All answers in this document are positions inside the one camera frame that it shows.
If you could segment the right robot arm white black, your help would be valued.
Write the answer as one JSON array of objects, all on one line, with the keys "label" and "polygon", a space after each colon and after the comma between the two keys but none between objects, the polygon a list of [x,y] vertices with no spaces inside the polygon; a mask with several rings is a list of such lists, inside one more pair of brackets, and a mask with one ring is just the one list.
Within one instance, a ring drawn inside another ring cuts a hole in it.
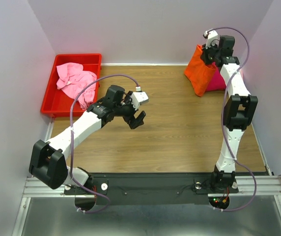
[{"label": "right robot arm white black", "polygon": [[215,30],[204,33],[206,43],[202,46],[201,59],[206,65],[214,64],[226,85],[221,126],[223,143],[219,159],[209,180],[210,188],[215,192],[236,193],[235,164],[242,136],[251,125],[258,98],[251,95],[241,75],[242,65],[233,55],[235,38],[219,35]]}]

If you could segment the orange t shirt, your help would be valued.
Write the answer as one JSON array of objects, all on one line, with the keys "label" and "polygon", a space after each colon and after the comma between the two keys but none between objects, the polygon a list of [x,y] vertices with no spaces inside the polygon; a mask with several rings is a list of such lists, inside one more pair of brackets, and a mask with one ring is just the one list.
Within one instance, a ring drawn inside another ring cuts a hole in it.
[{"label": "orange t shirt", "polygon": [[216,71],[214,64],[205,65],[200,59],[202,46],[197,45],[195,52],[184,70],[184,75],[191,82],[195,95],[202,97]]}]

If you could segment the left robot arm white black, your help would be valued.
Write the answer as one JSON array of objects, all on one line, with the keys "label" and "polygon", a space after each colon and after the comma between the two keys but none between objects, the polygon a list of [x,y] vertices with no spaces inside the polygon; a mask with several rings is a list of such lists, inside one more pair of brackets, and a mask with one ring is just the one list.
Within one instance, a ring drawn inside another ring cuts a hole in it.
[{"label": "left robot arm white black", "polygon": [[111,85],[106,95],[93,103],[68,128],[47,141],[39,140],[32,148],[29,173],[51,189],[62,185],[75,185],[86,194],[92,190],[89,174],[81,168],[67,166],[66,159],[89,135],[103,128],[115,117],[122,117],[130,129],[144,124],[146,113],[135,113],[142,104],[149,101],[146,92],[137,87],[136,91],[125,92],[124,88]]}]

